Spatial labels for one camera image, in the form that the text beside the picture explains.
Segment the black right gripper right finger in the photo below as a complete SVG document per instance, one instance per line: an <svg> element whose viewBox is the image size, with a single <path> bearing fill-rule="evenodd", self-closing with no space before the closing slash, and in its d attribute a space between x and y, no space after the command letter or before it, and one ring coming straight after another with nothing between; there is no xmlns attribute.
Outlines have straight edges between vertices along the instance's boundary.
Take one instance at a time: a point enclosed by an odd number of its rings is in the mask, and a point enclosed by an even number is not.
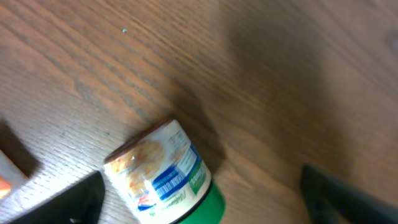
<svg viewBox="0 0 398 224"><path fill-rule="evenodd" d="M312 223L397 224L397 208L308 164L303 165L300 190Z"/></svg>

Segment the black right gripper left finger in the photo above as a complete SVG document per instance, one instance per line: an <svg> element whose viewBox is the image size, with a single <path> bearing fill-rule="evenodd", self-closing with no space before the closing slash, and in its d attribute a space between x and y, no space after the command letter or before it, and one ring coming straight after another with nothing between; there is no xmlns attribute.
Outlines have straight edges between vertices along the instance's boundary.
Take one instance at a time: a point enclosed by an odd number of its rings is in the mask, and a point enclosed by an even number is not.
<svg viewBox="0 0 398 224"><path fill-rule="evenodd" d="M10 224L97 224L105 196L101 172L95 171L66 189L12 220Z"/></svg>

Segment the orange small box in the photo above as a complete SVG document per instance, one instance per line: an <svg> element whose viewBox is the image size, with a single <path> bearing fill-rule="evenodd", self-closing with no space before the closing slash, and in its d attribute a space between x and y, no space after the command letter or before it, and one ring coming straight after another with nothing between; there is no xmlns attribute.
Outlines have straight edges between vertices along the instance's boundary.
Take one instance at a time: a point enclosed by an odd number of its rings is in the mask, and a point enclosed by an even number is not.
<svg viewBox="0 0 398 224"><path fill-rule="evenodd" d="M1 151L1 200L21 187L28 177Z"/></svg>

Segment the green lid jar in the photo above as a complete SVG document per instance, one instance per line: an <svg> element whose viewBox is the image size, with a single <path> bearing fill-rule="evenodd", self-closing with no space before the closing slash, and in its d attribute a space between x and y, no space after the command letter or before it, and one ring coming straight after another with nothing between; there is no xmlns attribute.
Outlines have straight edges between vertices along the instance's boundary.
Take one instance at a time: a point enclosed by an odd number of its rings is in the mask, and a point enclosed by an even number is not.
<svg viewBox="0 0 398 224"><path fill-rule="evenodd" d="M220 223L225 200L180 123L170 119L123 144L104 172L139 223Z"/></svg>

